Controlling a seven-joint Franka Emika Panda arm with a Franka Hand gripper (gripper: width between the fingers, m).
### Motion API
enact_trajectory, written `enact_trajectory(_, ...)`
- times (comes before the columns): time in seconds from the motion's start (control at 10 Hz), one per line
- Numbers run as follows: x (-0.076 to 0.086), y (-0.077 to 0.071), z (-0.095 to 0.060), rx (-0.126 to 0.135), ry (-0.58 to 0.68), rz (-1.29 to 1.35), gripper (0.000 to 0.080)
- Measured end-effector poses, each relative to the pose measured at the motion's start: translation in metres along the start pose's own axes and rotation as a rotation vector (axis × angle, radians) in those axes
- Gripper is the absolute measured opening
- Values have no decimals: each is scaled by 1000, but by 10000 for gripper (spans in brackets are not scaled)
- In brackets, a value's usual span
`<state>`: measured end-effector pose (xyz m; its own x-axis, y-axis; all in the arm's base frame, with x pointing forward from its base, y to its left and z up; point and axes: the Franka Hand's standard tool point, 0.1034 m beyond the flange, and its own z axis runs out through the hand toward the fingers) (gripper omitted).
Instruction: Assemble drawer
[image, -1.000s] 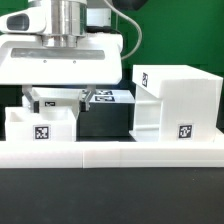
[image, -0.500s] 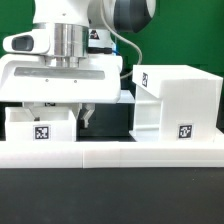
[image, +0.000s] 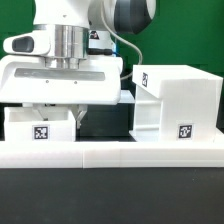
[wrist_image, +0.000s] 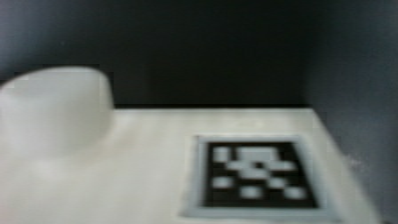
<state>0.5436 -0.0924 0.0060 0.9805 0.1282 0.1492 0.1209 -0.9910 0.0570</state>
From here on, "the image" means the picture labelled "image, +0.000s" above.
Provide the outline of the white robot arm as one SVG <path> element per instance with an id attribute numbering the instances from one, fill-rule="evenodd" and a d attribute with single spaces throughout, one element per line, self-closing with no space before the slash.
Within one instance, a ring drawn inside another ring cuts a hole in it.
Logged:
<path id="1" fill-rule="evenodd" d="M 115 105 L 123 60 L 89 45 L 93 31 L 138 34 L 156 0 L 35 0 L 34 28 L 3 42 L 0 102 L 23 105 Z"/>

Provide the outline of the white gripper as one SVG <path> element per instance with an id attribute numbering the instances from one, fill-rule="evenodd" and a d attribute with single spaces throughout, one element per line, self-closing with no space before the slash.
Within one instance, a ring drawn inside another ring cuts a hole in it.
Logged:
<path id="1" fill-rule="evenodd" d="M 120 57 L 90 56 L 78 69 L 54 69 L 42 57 L 8 55 L 0 60 L 0 102 L 34 104 L 43 121 L 51 112 L 47 104 L 76 104 L 70 109 L 79 129 L 87 105 L 119 102 L 121 71 Z"/>

